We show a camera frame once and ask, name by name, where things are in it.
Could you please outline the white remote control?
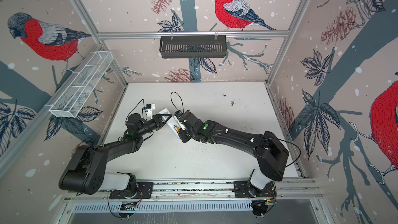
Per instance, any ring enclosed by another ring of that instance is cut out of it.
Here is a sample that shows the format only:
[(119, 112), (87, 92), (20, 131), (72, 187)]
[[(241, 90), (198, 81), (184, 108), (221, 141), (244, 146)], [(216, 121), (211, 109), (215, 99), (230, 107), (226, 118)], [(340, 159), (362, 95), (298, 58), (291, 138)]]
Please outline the white remote control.
[[(168, 109), (164, 108), (163, 110), (161, 110), (161, 111), (159, 112), (159, 114), (172, 114), (172, 113), (170, 113)], [(179, 137), (179, 135), (178, 135), (178, 132), (177, 132), (176, 129), (174, 128), (174, 125), (178, 126), (178, 123), (177, 123), (177, 121), (175, 120), (174, 115), (172, 115), (172, 118), (167, 122), (167, 125), (170, 127), (170, 129), (172, 130), (172, 132), (177, 136), (177, 138), (180, 139), (180, 137)]]

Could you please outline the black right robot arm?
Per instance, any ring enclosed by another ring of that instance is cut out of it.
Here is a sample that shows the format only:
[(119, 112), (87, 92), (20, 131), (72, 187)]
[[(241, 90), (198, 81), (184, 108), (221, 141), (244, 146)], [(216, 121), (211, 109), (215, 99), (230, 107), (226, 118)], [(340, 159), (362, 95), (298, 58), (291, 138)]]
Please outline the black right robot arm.
[(175, 112), (181, 125), (177, 132), (183, 143), (195, 140), (201, 143), (226, 145), (244, 151), (256, 158), (261, 173), (274, 181), (282, 181), (289, 157), (288, 149), (272, 132), (252, 134), (227, 128), (207, 120), (203, 122), (190, 111)]

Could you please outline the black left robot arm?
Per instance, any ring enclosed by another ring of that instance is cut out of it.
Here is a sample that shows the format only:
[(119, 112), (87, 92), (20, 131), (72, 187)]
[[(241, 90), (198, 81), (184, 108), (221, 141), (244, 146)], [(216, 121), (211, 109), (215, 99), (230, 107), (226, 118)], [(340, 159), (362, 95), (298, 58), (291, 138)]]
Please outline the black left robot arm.
[(59, 188), (86, 195), (96, 193), (104, 182), (107, 163), (138, 151), (144, 135), (162, 129), (171, 118), (172, 114), (156, 114), (150, 120), (140, 114), (129, 115), (125, 122), (127, 130), (120, 141), (76, 149), (60, 177)]

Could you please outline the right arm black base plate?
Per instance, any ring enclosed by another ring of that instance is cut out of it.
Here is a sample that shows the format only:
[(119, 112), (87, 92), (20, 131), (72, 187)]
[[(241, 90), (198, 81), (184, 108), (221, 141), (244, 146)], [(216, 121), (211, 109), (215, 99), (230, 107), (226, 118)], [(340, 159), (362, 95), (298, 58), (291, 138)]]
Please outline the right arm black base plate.
[(249, 181), (235, 181), (232, 191), (236, 198), (276, 198), (276, 186), (273, 181), (268, 182), (263, 189), (258, 189)]

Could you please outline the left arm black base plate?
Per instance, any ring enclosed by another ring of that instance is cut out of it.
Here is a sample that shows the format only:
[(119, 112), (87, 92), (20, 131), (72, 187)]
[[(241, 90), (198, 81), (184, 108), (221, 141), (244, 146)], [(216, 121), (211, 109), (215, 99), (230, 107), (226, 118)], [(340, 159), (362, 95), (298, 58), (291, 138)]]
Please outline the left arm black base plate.
[(154, 183), (130, 183), (124, 190), (113, 190), (109, 194), (112, 200), (140, 200), (150, 199)]

